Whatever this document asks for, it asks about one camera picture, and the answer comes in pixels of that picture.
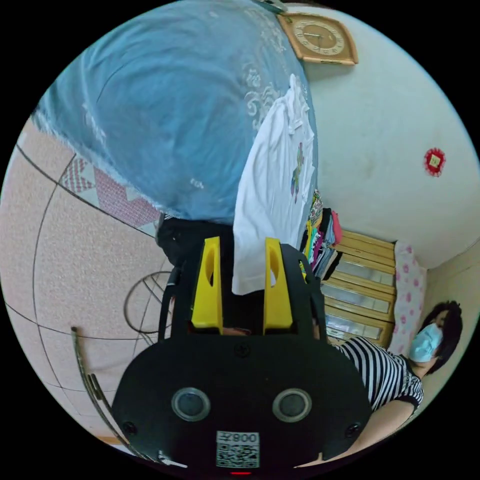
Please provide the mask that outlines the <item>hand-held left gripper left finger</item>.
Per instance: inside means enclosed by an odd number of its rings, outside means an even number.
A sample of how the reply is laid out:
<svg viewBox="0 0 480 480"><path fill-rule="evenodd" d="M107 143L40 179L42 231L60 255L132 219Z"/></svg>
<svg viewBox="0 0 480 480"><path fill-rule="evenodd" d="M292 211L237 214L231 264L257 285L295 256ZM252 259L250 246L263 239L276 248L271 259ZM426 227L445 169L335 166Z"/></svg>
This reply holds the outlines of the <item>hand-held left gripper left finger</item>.
<svg viewBox="0 0 480 480"><path fill-rule="evenodd" d="M203 243L192 305L191 323L195 329L222 329L223 305L220 238Z"/></svg>

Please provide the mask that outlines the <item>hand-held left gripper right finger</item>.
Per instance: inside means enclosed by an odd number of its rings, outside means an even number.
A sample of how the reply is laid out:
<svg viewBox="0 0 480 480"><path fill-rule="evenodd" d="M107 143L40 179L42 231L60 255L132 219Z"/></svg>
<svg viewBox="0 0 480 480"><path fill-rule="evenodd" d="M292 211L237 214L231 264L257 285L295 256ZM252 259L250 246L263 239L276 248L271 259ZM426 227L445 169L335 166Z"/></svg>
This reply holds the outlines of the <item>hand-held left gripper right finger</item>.
<svg viewBox="0 0 480 480"><path fill-rule="evenodd" d="M265 239L265 287L263 302L263 334L289 331L293 324L287 277L281 244L278 239Z"/></svg>

